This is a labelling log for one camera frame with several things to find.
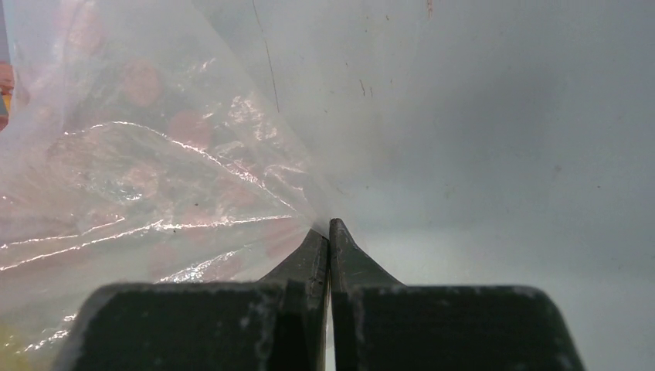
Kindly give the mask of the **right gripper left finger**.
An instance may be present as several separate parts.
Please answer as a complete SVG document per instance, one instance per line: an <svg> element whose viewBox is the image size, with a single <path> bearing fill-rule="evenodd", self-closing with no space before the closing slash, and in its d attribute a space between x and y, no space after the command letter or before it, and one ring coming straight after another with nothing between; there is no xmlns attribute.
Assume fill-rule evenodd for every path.
<svg viewBox="0 0 655 371"><path fill-rule="evenodd" d="M309 230L300 246L258 280L258 370L323 370L328 240Z"/></svg>

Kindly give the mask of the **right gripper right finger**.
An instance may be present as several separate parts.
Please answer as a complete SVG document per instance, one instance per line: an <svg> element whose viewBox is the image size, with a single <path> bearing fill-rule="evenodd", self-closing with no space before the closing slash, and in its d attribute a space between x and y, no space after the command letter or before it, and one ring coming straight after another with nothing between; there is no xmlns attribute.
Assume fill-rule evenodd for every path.
<svg viewBox="0 0 655 371"><path fill-rule="evenodd" d="M356 370L355 320L349 292L362 285L389 286L401 282L356 244L339 218L330 221L329 258L336 369Z"/></svg>

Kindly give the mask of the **clear zip top bag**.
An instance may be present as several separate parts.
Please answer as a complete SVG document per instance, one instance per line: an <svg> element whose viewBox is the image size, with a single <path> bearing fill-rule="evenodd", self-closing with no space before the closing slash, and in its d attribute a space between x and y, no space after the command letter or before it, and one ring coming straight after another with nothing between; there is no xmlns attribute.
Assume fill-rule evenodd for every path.
<svg viewBox="0 0 655 371"><path fill-rule="evenodd" d="M113 283L245 281L310 228L324 182L243 54L261 1L6 1L1 368L47 370Z"/></svg>

